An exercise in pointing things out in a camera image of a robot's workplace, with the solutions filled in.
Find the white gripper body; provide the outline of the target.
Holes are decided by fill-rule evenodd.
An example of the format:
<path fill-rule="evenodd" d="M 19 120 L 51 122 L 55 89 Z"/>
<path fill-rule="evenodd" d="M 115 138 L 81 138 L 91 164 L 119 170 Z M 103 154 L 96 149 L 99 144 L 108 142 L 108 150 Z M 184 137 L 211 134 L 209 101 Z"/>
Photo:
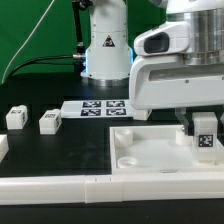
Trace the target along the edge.
<path fill-rule="evenodd" d="M 184 66 L 180 55 L 138 56 L 129 99 L 136 110 L 224 104 L 224 63 Z"/>

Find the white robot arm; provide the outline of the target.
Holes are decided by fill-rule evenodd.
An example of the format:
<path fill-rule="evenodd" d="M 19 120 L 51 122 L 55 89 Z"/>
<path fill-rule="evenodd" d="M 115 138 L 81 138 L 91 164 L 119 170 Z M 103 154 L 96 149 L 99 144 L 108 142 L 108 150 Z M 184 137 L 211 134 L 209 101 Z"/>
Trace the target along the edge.
<path fill-rule="evenodd" d="M 158 109 L 224 104 L 224 0 L 149 0 L 166 22 L 127 44 L 126 5 L 91 0 L 91 44 L 82 79 L 129 82 L 136 120 Z"/>

